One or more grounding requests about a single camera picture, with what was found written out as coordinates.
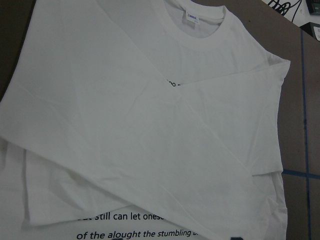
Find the white long-sleeve printed shirt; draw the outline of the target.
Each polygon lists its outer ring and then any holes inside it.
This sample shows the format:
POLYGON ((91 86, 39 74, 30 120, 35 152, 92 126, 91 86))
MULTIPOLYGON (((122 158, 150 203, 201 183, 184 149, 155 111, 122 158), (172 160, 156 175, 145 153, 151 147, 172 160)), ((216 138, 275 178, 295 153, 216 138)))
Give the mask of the white long-sleeve printed shirt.
POLYGON ((290 61, 225 6, 38 0, 0 102, 0 237, 284 240, 290 61))

